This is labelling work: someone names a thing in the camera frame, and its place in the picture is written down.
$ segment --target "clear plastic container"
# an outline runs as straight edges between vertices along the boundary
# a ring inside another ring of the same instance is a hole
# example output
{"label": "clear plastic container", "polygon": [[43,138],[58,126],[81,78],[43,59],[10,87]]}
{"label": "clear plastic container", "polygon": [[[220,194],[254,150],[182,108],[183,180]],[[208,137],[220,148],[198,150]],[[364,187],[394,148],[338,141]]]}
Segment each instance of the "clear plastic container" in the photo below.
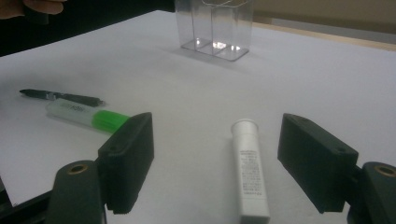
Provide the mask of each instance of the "clear plastic container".
{"label": "clear plastic container", "polygon": [[176,0],[180,46],[235,61],[248,53],[253,0]]}

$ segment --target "white table surface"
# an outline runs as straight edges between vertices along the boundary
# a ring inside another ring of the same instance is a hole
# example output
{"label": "white table surface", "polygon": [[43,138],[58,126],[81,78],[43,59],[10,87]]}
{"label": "white table surface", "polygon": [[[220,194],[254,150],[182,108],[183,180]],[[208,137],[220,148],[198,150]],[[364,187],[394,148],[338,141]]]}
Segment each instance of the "white table surface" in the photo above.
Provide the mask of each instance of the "white table surface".
{"label": "white table surface", "polygon": [[274,224],[346,223],[317,212],[276,158],[283,113],[312,119],[367,161],[396,164],[396,52],[254,28],[240,60],[181,49],[176,17],[156,11],[0,58],[0,176],[10,200],[51,189],[58,169],[94,160],[108,133],[46,114],[38,89],[152,112],[155,159],[133,211],[108,223],[237,223],[230,127],[260,126]]}

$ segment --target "highlighter cap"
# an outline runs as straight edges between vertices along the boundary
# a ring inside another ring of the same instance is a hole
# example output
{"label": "highlighter cap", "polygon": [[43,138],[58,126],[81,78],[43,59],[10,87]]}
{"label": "highlighter cap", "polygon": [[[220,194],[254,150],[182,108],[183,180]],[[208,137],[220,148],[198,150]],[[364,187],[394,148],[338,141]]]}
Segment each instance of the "highlighter cap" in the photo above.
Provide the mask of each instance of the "highlighter cap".
{"label": "highlighter cap", "polygon": [[100,110],[93,115],[92,127],[105,132],[114,133],[128,118],[128,116],[116,112]]}
{"label": "highlighter cap", "polygon": [[233,134],[233,137],[237,137],[242,134],[252,134],[257,136],[259,134],[259,126],[252,119],[240,119],[231,127],[231,133]]}

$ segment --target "black pen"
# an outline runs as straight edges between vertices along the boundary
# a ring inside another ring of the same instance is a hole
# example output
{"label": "black pen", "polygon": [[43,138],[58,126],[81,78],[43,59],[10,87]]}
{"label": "black pen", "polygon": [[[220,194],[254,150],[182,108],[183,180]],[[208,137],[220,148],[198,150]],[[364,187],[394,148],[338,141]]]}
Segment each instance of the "black pen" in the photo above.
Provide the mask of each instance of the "black pen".
{"label": "black pen", "polygon": [[23,93],[29,97],[51,100],[51,101],[54,101],[58,98],[62,98],[68,101],[73,101],[82,105],[89,105],[89,106],[99,106],[104,104],[103,101],[101,101],[99,98],[96,97],[60,93],[55,91],[21,90],[20,93]]}

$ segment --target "white cylindrical container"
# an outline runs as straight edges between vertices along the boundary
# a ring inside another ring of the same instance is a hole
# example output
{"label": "white cylindrical container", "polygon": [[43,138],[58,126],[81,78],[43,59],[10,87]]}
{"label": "white cylindrical container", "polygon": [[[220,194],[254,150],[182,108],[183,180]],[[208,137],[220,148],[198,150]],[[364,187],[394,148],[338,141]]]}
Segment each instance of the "white cylindrical container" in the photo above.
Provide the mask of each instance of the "white cylindrical container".
{"label": "white cylindrical container", "polygon": [[241,224],[266,224],[270,220],[262,174],[259,127],[251,119],[240,119],[231,128],[238,179]]}

